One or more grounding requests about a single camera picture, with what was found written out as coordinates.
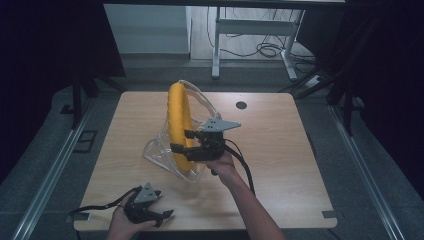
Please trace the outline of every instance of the wooden table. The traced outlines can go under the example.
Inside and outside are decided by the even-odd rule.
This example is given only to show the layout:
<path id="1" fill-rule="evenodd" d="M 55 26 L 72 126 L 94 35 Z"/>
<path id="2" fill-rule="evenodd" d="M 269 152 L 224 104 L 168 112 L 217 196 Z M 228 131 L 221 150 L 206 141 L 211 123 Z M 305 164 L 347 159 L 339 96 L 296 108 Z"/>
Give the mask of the wooden table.
<path id="1" fill-rule="evenodd" d="M 175 210 L 172 218 L 153 231 L 245 229 L 231 194 L 208 170 L 199 182 L 188 183 L 142 157 L 146 142 L 164 125 L 167 94 L 122 94 L 81 206 L 107 204 L 129 189 L 151 182 L 162 191 L 162 197 L 150 209 Z M 224 120 L 241 123 L 240 128 L 226 131 L 225 138 L 239 145 L 252 172 L 256 195 L 278 226 L 336 226 L 336 218 L 323 216 L 323 211 L 333 208 L 291 95 L 204 94 Z M 238 109 L 239 101 L 247 108 Z M 247 182 L 238 162 L 236 167 Z M 90 220 L 75 221 L 75 228 L 107 230 L 113 210 L 91 211 Z"/>

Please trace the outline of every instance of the person's right hand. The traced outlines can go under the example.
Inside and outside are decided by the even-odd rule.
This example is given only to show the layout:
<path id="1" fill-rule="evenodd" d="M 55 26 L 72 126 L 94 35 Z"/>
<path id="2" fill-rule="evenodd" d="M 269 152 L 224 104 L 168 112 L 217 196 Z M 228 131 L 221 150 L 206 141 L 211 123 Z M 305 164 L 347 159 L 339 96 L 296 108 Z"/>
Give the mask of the person's right hand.
<path id="1" fill-rule="evenodd" d="M 221 182 L 229 187 L 229 184 L 235 176 L 238 176 L 237 170 L 234 166 L 233 157 L 227 151 L 217 160 L 205 161 L 206 166 L 218 174 Z"/>

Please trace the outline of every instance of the person's left hand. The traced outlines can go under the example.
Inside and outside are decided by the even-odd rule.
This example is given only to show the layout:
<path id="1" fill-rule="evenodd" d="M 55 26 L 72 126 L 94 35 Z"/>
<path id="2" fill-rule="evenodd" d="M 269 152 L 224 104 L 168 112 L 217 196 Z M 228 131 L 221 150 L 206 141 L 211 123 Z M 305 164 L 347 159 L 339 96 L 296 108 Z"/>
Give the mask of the person's left hand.
<path id="1" fill-rule="evenodd" d="M 137 232 L 151 228 L 156 225 L 156 221 L 147 221 L 139 224 L 132 223 L 125 215 L 124 207 L 130 197 L 134 194 L 131 193 L 122 199 L 122 202 L 116 207 L 113 212 L 112 221 L 109 226 L 109 233 L 107 240 L 128 240 Z"/>

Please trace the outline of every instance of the white desk frame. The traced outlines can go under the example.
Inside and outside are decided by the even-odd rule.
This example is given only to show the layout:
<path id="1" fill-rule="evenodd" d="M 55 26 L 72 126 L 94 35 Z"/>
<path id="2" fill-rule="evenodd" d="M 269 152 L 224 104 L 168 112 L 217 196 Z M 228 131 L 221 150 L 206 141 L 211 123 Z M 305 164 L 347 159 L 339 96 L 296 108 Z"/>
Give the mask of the white desk frame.
<path id="1" fill-rule="evenodd" d="M 264 20 L 235 20 L 221 19 L 220 7 L 216 8 L 215 19 L 215 47 L 212 57 L 212 78 L 219 78 L 219 36 L 221 34 L 248 34 L 248 35 L 275 35 L 289 36 L 286 48 L 281 52 L 284 65 L 291 81 L 297 80 L 296 72 L 290 59 L 290 53 L 294 40 L 299 30 L 300 22 L 304 10 L 298 11 L 298 15 L 293 22 L 290 21 L 264 21 Z"/>

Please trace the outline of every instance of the forearm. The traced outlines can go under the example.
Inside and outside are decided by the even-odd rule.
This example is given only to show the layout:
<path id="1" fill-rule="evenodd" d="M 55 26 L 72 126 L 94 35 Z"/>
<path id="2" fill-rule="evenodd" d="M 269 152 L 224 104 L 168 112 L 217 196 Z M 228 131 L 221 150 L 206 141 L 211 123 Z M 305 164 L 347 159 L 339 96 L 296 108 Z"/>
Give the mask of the forearm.
<path id="1" fill-rule="evenodd" d="M 281 229 L 238 174 L 233 175 L 226 185 L 239 209 L 250 239 L 286 239 Z"/>

